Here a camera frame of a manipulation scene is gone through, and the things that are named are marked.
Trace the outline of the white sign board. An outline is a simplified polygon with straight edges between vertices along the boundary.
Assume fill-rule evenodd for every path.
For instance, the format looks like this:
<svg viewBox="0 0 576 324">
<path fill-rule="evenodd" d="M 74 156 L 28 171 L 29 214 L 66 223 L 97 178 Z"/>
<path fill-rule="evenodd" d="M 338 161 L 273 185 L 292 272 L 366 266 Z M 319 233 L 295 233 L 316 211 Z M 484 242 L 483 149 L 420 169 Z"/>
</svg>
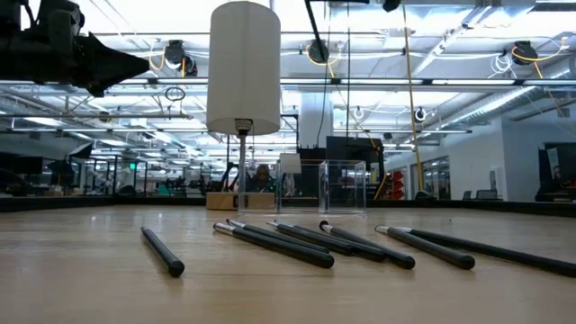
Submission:
<svg viewBox="0 0 576 324">
<path fill-rule="evenodd" d="M 281 153 L 280 160 L 280 173 L 284 174 L 300 174 L 302 172 L 302 161 L 299 153 Z"/>
</svg>

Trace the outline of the clear acrylic organizer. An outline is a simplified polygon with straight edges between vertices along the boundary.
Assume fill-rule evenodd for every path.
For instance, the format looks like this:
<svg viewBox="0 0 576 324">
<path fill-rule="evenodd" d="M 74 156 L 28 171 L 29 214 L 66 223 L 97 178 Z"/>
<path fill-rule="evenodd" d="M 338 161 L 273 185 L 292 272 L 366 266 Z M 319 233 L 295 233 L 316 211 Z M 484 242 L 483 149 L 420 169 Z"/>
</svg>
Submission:
<svg viewBox="0 0 576 324">
<path fill-rule="evenodd" d="M 275 180 L 274 193 L 251 193 L 251 178 L 259 165 L 268 165 Z M 280 160 L 246 165 L 245 184 L 234 205 L 240 214 L 320 215 L 364 214 L 366 174 L 363 161 L 301 161 L 300 174 L 280 173 Z"/>
</svg>

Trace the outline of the person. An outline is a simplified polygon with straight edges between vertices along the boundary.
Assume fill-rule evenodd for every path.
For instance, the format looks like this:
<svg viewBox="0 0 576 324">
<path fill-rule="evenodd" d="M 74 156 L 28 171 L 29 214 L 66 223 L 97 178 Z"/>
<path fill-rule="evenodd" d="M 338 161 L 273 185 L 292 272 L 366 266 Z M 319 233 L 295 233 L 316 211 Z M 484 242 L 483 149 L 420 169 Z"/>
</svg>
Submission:
<svg viewBox="0 0 576 324">
<path fill-rule="evenodd" d="M 270 176 L 268 165 L 259 165 L 251 178 L 248 190 L 251 193 L 274 193 L 275 180 Z"/>
</svg>

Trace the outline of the white shade wooden base lamp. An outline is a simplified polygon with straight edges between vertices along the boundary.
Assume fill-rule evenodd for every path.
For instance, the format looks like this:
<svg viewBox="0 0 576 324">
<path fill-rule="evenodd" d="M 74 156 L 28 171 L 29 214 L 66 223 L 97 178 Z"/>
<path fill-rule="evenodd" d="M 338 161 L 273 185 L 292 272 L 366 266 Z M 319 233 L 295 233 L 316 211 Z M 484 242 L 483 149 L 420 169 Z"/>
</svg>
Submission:
<svg viewBox="0 0 576 324">
<path fill-rule="evenodd" d="M 235 1 L 211 15 L 206 125 L 239 140 L 238 190 L 206 194 L 213 211 L 271 212 L 274 193 L 248 189 L 249 136 L 280 130 L 281 23 L 261 4 Z"/>
</svg>

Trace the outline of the silver ventilation duct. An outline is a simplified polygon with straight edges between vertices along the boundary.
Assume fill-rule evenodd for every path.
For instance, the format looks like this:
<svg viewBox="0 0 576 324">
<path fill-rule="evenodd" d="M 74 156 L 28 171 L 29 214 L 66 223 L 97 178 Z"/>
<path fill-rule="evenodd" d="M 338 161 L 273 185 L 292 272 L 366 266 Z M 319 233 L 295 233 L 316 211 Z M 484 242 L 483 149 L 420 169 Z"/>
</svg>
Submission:
<svg viewBox="0 0 576 324">
<path fill-rule="evenodd" d="M 451 115 L 447 120 L 440 123 L 439 129 L 444 130 L 454 127 L 461 122 L 469 122 L 477 117 L 486 117 L 490 113 L 498 113 L 502 109 L 510 108 L 517 104 L 520 99 L 540 94 L 541 89 L 537 86 L 523 86 L 506 93 L 491 94 L 476 103 L 464 107 L 459 112 Z"/>
</svg>

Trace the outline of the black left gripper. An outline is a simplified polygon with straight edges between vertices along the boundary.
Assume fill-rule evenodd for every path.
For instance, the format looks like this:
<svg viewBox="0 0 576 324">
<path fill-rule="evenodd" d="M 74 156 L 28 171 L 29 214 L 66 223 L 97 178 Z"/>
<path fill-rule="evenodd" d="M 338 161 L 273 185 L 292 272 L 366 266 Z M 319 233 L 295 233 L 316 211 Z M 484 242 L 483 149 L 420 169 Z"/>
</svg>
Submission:
<svg viewBox="0 0 576 324">
<path fill-rule="evenodd" d="M 108 86 L 143 74 L 138 57 L 77 36 L 41 29 L 30 0 L 0 0 L 0 79 L 70 84 L 102 96 Z"/>
</svg>

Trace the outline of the red storage rack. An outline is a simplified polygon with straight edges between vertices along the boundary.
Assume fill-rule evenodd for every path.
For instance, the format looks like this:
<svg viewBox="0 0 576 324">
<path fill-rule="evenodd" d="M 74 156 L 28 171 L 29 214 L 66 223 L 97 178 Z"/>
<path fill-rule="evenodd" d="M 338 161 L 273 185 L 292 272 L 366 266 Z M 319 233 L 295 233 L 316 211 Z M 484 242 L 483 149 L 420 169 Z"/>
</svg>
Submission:
<svg viewBox="0 0 576 324">
<path fill-rule="evenodd" d="M 405 198 L 404 172 L 402 170 L 395 170 L 391 173 L 390 198 L 395 201 Z"/>
</svg>

